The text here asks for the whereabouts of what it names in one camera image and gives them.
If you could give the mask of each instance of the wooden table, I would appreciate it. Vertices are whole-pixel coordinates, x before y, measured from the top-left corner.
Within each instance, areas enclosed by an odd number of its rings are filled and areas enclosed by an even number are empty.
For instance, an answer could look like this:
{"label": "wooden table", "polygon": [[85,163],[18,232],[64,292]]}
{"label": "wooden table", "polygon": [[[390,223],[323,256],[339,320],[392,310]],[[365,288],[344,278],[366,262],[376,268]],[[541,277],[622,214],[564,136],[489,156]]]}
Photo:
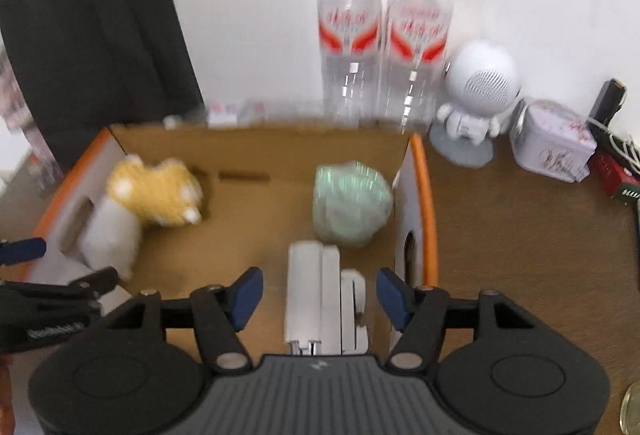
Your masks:
{"label": "wooden table", "polygon": [[[440,286],[476,297],[497,288],[597,358],[611,383],[596,433],[621,433],[623,395],[640,380],[638,250],[631,206],[596,174],[568,184],[521,169],[508,141],[479,170],[425,141],[440,250]],[[444,353],[471,333],[447,335]]]}

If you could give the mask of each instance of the white tin container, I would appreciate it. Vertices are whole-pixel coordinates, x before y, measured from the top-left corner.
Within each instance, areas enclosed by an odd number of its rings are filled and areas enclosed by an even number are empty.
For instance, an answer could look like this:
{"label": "white tin container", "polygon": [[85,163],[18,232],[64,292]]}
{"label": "white tin container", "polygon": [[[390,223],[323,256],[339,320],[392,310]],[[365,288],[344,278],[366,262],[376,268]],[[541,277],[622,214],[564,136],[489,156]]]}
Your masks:
{"label": "white tin container", "polygon": [[583,117],[551,100],[523,99],[509,134],[513,156],[524,169],[566,182],[588,174],[596,149]]}

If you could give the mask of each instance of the yellow stuffed animal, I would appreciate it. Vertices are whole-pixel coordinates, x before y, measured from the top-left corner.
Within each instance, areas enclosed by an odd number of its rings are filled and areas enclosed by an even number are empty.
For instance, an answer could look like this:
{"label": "yellow stuffed animal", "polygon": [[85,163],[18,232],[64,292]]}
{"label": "yellow stuffed animal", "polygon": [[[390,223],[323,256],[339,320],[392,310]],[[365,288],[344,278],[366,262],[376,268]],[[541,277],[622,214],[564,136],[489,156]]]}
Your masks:
{"label": "yellow stuffed animal", "polygon": [[116,164],[107,181],[107,194],[135,214],[142,225],[197,224],[202,189],[187,167],[167,159],[147,167],[129,155]]}

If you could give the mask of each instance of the human hand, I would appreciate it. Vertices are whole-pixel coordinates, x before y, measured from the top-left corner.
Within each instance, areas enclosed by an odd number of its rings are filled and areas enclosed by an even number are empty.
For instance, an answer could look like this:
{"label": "human hand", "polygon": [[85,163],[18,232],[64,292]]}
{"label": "human hand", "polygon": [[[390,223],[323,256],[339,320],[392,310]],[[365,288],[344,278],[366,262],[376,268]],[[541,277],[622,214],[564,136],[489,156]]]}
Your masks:
{"label": "human hand", "polygon": [[14,435],[15,418],[14,408],[11,404],[11,374],[9,365],[13,359],[9,356],[0,356],[0,435]]}

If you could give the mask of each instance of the water bottle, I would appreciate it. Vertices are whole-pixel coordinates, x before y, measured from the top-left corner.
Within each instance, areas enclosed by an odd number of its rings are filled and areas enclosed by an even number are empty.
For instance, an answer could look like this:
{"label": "water bottle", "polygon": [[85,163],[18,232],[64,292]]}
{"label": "water bottle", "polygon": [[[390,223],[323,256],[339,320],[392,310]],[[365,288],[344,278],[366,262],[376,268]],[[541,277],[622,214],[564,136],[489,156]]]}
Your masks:
{"label": "water bottle", "polygon": [[318,0],[325,112],[373,118],[380,76],[381,0]]}
{"label": "water bottle", "polygon": [[442,81],[451,0],[389,0],[379,117],[400,128],[425,129]]}

